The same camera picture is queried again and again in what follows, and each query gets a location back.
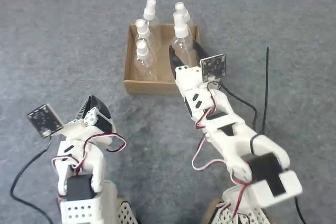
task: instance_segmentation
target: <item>clear plastic bottle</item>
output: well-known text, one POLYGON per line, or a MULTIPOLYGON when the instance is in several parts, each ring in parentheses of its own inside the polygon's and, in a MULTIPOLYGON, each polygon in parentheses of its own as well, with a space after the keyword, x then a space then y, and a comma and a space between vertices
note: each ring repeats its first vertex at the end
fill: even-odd
POLYGON ((158 47, 161 47, 161 29, 159 19, 155 15, 156 0, 147 0, 146 7, 143 11, 143 19, 146 21, 152 32, 158 47))
POLYGON ((155 59, 147 47, 146 41, 137 42, 137 53, 134 58, 136 78, 142 81, 157 81, 155 59))
POLYGON ((145 40, 147 47, 149 48, 149 51, 154 55, 154 57, 158 56, 158 50, 159 47, 156 43, 156 39, 151 33, 151 31, 148 28, 148 25, 146 24, 145 20, 142 18, 139 18, 135 21, 135 25, 137 26, 138 34, 135 37, 135 44, 138 42, 138 40, 145 40))
POLYGON ((193 49, 193 38, 189 34, 187 24, 182 14, 174 13, 175 37, 172 40, 172 47, 179 59, 188 67, 197 65, 196 52, 193 49))
POLYGON ((194 37, 194 29, 195 29, 194 22, 191 19, 190 13, 185 8, 184 4, 182 2, 177 2, 175 4, 175 10, 177 13, 183 15, 184 22, 188 25, 190 35, 191 37, 194 37))

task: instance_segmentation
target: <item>cardboard box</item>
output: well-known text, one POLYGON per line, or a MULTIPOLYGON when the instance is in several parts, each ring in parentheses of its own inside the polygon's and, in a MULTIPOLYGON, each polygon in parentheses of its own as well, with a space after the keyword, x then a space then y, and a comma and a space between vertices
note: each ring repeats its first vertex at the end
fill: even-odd
MULTIPOLYGON (((135 37, 137 33, 135 24, 129 26, 126 62, 124 69, 124 86, 128 94, 179 94, 175 84, 169 61, 169 46, 175 35, 174 24, 161 24, 162 47, 156 62, 158 79, 161 81, 142 81, 135 79, 134 57, 136 51, 135 37)), ((198 26, 194 29, 194 39, 200 42, 198 26)))

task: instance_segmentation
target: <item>white spray nozzle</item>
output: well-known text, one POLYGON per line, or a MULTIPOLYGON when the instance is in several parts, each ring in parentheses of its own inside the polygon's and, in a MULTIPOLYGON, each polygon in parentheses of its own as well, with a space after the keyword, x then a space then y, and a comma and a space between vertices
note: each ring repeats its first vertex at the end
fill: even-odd
POLYGON ((190 14, 189 14, 188 10, 185 8, 185 6, 182 2, 177 2, 175 4, 175 10, 176 10, 177 13, 183 15, 183 19, 186 23, 189 21, 190 14))
POLYGON ((139 40, 137 42, 137 53, 136 53, 136 55, 138 56, 138 58, 142 59, 142 60, 145 60, 148 57, 148 53, 149 53, 149 50, 148 50, 146 41, 139 40))
POLYGON ((184 21, 183 15, 174 13, 174 30, 177 38, 185 38, 189 35, 188 26, 184 21))
POLYGON ((146 20, 153 20, 155 18, 156 0, 147 0, 145 10, 143 11, 143 17, 146 20))
POLYGON ((140 38, 148 38, 150 36, 151 32, 148 25, 142 18, 137 19, 135 25, 137 26, 136 28, 140 38))

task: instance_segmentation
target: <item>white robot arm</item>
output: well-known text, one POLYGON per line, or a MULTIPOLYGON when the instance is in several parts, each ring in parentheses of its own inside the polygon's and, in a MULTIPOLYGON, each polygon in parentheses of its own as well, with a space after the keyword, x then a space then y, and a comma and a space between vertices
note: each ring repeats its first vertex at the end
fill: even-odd
POLYGON ((28 115, 43 137, 64 135, 52 165, 58 174, 57 194, 63 224, 137 224, 128 202, 118 202, 117 188, 105 180, 103 152, 111 137, 126 141, 118 133, 107 107, 94 95, 83 105, 76 119, 63 124, 49 104, 28 115))
POLYGON ((296 173, 289 170, 287 152, 248 127, 233 111, 225 94, 209 88, 211 82, 218 82, 214 79, 204 82, 204 69, 184 66, 172 48, 170 60, 176 85, 196 128, 202 129, 204 139, 218 150, 233 182, 238 184, 224 192, 223 200, 232 207, 238 202, 239 211, 242 211, 244 208, 266 208, 302 193, 296 173), (242 186, 245 186, 245 193, 243 190, 241 201, 239 189, 242 186))

